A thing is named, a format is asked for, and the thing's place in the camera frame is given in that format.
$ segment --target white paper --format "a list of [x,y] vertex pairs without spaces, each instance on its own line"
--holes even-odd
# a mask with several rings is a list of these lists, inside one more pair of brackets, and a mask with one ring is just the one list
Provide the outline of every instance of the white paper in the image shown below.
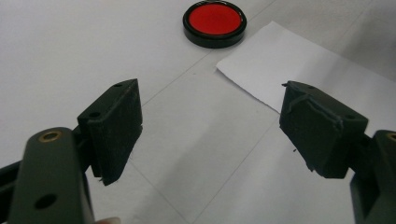
[[366,133],[396,131],[396,84],[275,22],[260,29],[218,69],[280,112],[288,80],[315,86],[368,118]]

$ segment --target white table surface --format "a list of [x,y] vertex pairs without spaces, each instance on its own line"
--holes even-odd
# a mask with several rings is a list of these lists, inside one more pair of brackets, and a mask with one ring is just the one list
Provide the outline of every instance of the white table surface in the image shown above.
[[[114,83],[138,78],[144,131],[121,179],[89,170],[97,219],[122,223],[354,223],[344,180],[311,173],[278,114],[183,35],[196,1],[0,2],[0,166],[41,130],[74,128]],[[396,80],[392,0],[234,0],[248,39],[270,21]]]

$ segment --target paper sheet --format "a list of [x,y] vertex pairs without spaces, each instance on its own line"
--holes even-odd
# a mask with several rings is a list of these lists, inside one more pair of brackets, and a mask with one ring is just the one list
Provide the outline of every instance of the paper sheet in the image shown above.
[[218,69],[280,112],[288,80],[315,86],[368,118],[366,133],[396,131],[396,83],[320,47],[275,22],[260,29]]

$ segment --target red circular object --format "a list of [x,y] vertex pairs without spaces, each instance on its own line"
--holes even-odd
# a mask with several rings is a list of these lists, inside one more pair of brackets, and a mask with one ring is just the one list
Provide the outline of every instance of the red circular object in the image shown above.
[[204,34],[225,35],[241,25],[241,16],[233,8],[221,4],[197,7],[189,16],[191,26]]

